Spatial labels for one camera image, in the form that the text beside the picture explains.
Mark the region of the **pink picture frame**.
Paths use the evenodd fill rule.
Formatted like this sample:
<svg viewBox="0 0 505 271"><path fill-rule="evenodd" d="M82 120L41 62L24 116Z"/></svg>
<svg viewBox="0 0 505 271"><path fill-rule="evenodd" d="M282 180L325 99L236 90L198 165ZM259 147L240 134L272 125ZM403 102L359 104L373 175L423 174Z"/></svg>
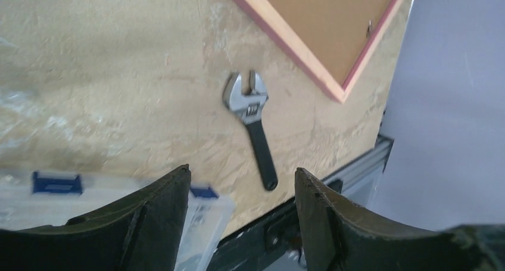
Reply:
<svg viewBox="0 0 505 271"><path fill-rule="evenodd" d="M328 98L343 103L404 0L233 1Z"/></svg>

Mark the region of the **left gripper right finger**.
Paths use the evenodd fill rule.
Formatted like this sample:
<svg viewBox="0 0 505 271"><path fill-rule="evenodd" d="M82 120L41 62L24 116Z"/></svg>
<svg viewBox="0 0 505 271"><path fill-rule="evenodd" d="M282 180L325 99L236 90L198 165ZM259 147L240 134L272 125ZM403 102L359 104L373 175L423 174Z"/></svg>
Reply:
<svg viewBox="0 0 505 271"><path fill-rule="evenodd" d="M504 226L438 232L396 222L356 204L304 168L295 202L308 270L503 270Z"/></svg>

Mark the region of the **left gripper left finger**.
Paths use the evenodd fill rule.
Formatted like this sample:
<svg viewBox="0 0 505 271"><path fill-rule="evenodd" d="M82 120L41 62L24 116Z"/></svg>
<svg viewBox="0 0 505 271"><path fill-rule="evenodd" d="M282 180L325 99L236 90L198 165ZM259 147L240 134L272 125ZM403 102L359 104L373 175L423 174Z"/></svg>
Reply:
<svg viewBox="0 0 505 271"><path fill-rule="evenodd" d="M1 269L173 270L190 184L184 164L62 226L2 230Z"/></svg>

